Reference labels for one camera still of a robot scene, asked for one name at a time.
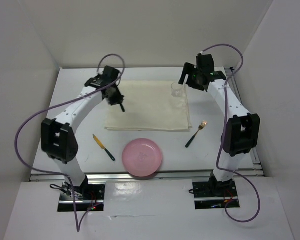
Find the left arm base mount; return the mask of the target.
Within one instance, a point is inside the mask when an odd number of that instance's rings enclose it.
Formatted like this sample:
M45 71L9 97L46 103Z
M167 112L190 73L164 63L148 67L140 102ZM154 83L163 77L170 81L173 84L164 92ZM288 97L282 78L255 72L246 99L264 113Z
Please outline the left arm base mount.
M64 182L62 186L50 184L49 187L60 191L57 211L59 213L73 212L73 195L70 186ZM91 212L103 212L105 191L106 185L102 183L89 184L85 193L75 192L76 210L78 212L85 212L90 209Z

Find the gold spoon green handle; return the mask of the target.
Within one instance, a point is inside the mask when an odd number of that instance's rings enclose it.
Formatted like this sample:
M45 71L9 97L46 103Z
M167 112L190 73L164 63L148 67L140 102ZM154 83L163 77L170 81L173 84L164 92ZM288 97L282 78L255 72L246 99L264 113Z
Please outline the gold spoon green handle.
M120 103L120 104L119 104L119 106L120 106L120 108L121 108L122 112L123 112L123 113L125 113L125 112L126 112L126 110L125 110L125 108L124 108L123 104L122 104L122 103Z

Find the pink plastic plate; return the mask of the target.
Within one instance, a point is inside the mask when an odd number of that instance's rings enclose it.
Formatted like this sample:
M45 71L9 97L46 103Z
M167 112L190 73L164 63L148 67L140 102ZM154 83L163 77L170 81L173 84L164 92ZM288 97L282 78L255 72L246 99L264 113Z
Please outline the pink plastic plate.
M160 169L163 154L154 141L147 138L137 138L124 147L121 159L124 169L130 175L146 178Z

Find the clear plastic cup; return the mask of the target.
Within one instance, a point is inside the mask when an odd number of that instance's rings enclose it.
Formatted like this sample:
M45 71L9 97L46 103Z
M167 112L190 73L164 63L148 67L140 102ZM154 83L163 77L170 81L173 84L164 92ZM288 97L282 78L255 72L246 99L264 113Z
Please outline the clear plastic cup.
M173 82L171 84L171 95L173 97L179 98L183 95L184 86L182 84L178 84L177 82Z

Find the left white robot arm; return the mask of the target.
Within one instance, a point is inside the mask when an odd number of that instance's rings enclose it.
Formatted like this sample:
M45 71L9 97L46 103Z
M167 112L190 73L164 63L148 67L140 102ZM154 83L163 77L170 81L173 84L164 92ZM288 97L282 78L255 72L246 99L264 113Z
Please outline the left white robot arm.
M87 197L89 183L76 158L79 151L76 131L103 100L110 106L119 105L121 111L125 112L124 96L115 84L120 75L118 69L106 66L102 74L90 78L84 84L78 101L70 104L55 118L45 118L41 123L41 149L66 175L65 185L70 188L73 184L70 192L78 200Z

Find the cream cloth placemat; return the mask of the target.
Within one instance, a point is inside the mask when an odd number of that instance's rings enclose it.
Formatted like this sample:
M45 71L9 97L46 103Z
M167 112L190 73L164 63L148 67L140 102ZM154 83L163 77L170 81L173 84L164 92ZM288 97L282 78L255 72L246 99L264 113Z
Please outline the cream cloth placemat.
M187 132L192 128L186 88L173 97L173 81L125 80L119 85L124 95L119 106L107 111L104 128L109 131Z

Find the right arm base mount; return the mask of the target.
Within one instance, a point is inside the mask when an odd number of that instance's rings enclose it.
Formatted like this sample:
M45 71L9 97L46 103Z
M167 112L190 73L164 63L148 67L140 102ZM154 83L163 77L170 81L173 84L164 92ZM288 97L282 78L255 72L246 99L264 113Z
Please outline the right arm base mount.
M208 182L193 182L188 191L194 197L196 210L240 208L237 187L233 181L229 187L213 192Z

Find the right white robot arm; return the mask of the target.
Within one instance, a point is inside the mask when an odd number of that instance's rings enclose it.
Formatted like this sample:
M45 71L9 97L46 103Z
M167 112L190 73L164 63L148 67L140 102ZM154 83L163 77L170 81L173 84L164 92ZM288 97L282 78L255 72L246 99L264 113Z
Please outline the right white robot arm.
M242 105L228 85L225 74L215 70L210 54L198 54L196 64L186 62L178 83L209 93L224 115L221 150L207 183L210 194L221 197L231 190L241 161L258 143L260 117Z

